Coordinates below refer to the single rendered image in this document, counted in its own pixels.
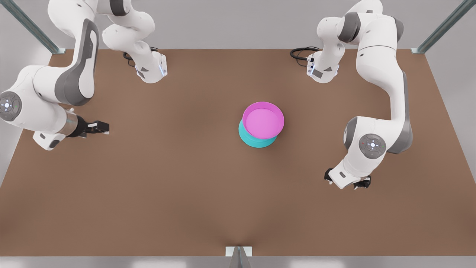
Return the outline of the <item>pink plate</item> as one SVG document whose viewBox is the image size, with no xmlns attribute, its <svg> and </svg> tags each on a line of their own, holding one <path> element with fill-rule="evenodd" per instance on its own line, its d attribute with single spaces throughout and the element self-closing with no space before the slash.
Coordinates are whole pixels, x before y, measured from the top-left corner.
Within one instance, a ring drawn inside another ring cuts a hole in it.
<svg viewBox="0 0 476 268">
<path fill-rule="evenodd" d="M 284 114 L 270 102 L 255 102 L 248 106 L 242 116 L 244 129 L 257 139 L 272 139 L 284 127 Z"/>
</svg>

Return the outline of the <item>blue plate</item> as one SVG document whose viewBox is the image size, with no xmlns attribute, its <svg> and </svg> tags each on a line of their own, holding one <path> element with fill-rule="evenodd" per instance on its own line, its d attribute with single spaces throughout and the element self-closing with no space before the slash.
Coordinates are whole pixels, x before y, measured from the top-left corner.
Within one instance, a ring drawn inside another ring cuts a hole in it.
<svg viewBox="0 0 476 268">
<path fill-rule="evenodd" d="M 242 141 L 250 147 L 253 148 L 264 148 L 270 146 L 276 139 L 277 136 L 270 138 L 270 139 L 259 139 L 252 136 L 248 131 L 245 129 L 243 120 L 240 121 L 238 126 L 238 133 Z"/>
</svg>

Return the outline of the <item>silver frame post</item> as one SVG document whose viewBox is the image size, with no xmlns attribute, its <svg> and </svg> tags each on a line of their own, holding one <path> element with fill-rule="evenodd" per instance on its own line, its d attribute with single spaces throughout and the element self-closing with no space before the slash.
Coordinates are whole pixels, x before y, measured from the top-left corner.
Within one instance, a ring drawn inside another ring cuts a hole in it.
<svg viewBox="0 0 476 268">
<path fill-rule="evenodd" d="M 225 256 L 231 256 L 229 268 L 252 268 L 248 259 L 252 256 L 251 246 L 226 246 Z"/>
<path fill-rule="evenodd" d="M 30 17 L 13 1 L 0 0 L 0 4 L 20 22 L 51 54 L 64 54 L 66 49 L 59 48 L 54 42 L 30 19 Z"/>
<path fill-rule="evenodd" d="M 463 0 L 451 14 L 428 36 L 420 46 L 411 48 L 415 54 L 425 54 L 442 36 L 448 32 L 469 10 L 476 5 L 476 0 Z"/>
</svg>

